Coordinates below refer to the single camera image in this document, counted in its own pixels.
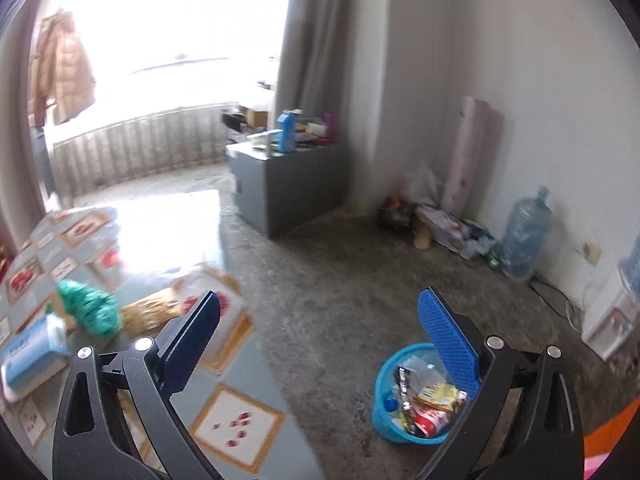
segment gray floor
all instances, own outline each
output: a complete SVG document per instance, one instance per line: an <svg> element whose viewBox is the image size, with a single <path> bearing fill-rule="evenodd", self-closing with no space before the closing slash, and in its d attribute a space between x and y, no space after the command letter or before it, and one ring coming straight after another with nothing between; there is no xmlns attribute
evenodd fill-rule
<svg viewBox="0 0 640 480"><path fill-rule="evenodd" d="M415 309L426 286L485 335L498 334L513 348L540 351L557 344L586 433L638 394L635 377L614 376L526 286L486 266L469 267L439 246L417 251L370 219L344 212L267 240L234 215L231 183L223 166L181 170L84 196L76 205L221 191L229 270L242 284L272 371L327 478L411 479L433 453L429 447L390 444L369 421L382 363L403 346L427 340Z"/></svg>

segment patterned tablecloth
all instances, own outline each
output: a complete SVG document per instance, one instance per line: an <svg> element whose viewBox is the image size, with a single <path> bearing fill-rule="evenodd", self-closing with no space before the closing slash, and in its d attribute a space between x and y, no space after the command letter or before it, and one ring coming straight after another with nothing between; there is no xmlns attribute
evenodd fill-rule
<svg viewBox="0 0 640 480"><path fill-rule="evenodd" d="M220 324L185 390L172 405L204 454L227 480L314 480L324 475L280 389L225 274L217 191L158 196L51 213L33 231L0 285L0 350L47 310L62 313L55 284L63 278L112 292L120 306L155 294L189 306L204 290L219 293ZM128 348L121 330L110 341L68 320L71 355ZM68 368L2 416L27 455L51 475L53 431ZM128 392L120 402L141 456L162 469Z"/></svg>

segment power outlet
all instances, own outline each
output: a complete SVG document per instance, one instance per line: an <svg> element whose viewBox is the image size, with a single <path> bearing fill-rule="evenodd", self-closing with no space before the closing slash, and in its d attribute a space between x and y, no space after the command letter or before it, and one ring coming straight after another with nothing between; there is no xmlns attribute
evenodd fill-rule
<svg viewBox="0 0 640 480"><path fill-rule="evenodd" d="M592 266L596 266L602 254L602 250L593 242L585 242L582 244L582 256Z"/></svg>

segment power cord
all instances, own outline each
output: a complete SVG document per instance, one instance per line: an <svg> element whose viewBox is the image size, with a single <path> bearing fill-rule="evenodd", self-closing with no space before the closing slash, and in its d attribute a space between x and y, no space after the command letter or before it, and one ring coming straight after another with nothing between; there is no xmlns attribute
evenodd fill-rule
<svg viewBox="0 0 640 480"><path fill-rule="evenodd" d="M566 319L569 322L571 328L573 328L576 332L582 331L582 312L580 311L580 309L574 307L569 297L562 290L551 285L550 283L540 280L539 278L532 278L529 281L529 288L533 290L540 297L540 299L544 301L547 306L551 310L553 310L559 317ZM551 293L555 293L556 295L559 294L560 296L562 296L561 301L564 303L564 313L562 313L559 308L556 308L556 306L554 306L554 303L556 303L557 305L557 302L554 302L553 299L550 298Z"/></svg>

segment jacket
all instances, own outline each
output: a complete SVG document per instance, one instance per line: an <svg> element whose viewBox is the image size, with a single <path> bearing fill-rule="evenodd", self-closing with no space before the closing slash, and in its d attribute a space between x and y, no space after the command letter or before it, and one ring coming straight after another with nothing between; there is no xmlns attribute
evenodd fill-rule
<svg viewBox="0 0 640 480"><path fill-rule="evenodd" d="M48 100L54 105L56 125L76 117L95 102L94 75L71 12L59 11L41 22L30 79L30 117L34 127L44 127Z"/></svg>

